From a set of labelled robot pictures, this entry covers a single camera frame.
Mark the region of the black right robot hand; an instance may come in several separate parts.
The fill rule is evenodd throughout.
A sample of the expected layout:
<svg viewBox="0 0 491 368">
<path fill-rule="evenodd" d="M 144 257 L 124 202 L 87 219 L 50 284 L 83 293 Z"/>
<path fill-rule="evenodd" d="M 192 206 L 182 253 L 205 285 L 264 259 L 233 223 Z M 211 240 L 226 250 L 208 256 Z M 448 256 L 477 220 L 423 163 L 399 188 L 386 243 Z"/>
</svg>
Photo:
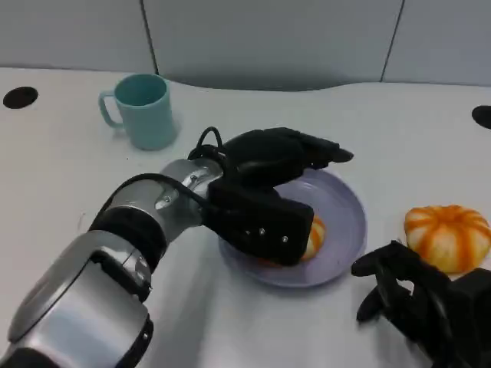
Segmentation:
<svg viewBox="0 0 491 368">
<path fill-rule="evenodd" d="M 433 367 L 456 365 L 443 309 L 449 277 L 395 240 L 361 256 L 351 266 L 351 274 L 373 275 L 377 282 L 358 308 L 359 324 L 384 317 L 425 352 Z"/>
</svg>

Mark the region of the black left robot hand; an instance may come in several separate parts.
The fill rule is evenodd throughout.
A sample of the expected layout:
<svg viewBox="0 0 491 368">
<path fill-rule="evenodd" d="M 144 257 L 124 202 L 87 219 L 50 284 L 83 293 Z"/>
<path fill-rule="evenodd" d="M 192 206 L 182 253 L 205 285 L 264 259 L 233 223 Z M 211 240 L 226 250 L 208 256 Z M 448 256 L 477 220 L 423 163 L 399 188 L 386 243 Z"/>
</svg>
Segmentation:
<svg viewBox="0 0 491 368">
<path fill-rule="evenodd" d="M 336 142 L 286 127 L 243 133 L 223 149 L 234 181 L 248 188 L 275 187 L 297 179 L 305 169 L 324 169 L 354 157 Z"/>
</svg>

